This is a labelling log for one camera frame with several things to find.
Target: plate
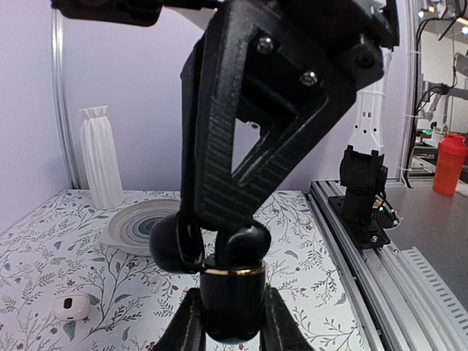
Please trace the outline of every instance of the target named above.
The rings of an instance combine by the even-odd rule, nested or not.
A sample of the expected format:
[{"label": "plate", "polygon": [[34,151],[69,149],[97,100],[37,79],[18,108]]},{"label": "plate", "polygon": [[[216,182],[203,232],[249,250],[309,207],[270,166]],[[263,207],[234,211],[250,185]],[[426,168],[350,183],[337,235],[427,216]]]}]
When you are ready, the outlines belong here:
[{"label": "plate", "polygon": [[135,203],[118,212],[101,233],[103,244],[137,256],[151,256],[149,235],[151,228],[181,206],[180,200],[158,199]]}]

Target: leaf pattern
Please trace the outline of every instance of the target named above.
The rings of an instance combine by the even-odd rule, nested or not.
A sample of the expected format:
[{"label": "leaf pattern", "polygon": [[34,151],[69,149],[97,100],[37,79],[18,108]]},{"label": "leaf pattern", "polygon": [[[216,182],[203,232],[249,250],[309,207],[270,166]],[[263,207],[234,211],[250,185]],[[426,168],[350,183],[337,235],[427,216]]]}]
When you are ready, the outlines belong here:
[{"label": "leaf pattern", "polygon": [[[151,258],[99,242],[122,209],[140,201],[177,199],[177,192],[125,192],[109,211],[93,207],[88,191],[67,190],[41,205],[0,237],[0,351],[147,351],[199,276],[159,270]],[[267,281],[278,288],[303,335],[316,350],[369,350],[325,242],[300,192],[272,194],[256,219],[271,231]],[[215,235],[204,232],[207,254]],[[150,278],[159,275],[152,292]],[[85,293],[87,318],[60,322],[51,297]],[[258,336],[239,345],[208,338],[208,351],[255,351]]]}]

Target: floral print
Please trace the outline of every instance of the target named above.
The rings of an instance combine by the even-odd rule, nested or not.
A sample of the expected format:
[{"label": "floral print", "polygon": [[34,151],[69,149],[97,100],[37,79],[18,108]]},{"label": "floral print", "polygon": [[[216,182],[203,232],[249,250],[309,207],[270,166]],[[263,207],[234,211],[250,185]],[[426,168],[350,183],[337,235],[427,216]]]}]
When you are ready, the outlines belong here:
[{"label": "floral print", "polygon": [[[109,211],[93,207],[89,192],[67,190],[47,201],[0,237],[0,351],[147,351],[198,275],[159,270],[150,257],[102,245],[99,237],[113,215],[134,203],[178,198],[177,192],[125,192]],[[317,351],[360,351],[359,333],[336,266],[300,192],[275,192],[256,214],[271,231],[265,258],[268,283],[282,294],[298,327]],[[205,250],[215,235],[204,233]],[[150,278],[162,284],[152,292]],[[60,322],[50,313],[63,293],[88,295],[91,312]],[[257,351],[255,339],[209,351]]]}]

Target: gray tabletop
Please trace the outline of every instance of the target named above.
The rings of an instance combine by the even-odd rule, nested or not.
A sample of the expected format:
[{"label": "gray tabletop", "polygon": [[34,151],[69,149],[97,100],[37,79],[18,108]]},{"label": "gray tabletop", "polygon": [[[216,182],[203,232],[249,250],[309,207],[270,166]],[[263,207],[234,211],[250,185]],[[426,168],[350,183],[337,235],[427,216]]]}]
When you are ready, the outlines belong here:
[{"label": "gray tabletop", "polygon": [[387,190],[387,199],[403,218],[387,233],[401,250],[416,247],[468,309],[468,197],[443,197],[432,183]]}]

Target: orange shaker bottle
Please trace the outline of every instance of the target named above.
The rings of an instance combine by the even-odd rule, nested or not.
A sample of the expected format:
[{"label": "orange shaker bottle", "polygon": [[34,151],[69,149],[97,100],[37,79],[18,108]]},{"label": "orange shaker bottle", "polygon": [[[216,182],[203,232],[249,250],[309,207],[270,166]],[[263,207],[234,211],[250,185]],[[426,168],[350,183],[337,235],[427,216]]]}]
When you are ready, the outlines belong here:
[{"label": "orange shaker bottle", "polygon": [[457,134],[447,134],[439,143],[436,177],[432,189],[444,196],[455,194],[456,184],[468,154],[464,138]]}]

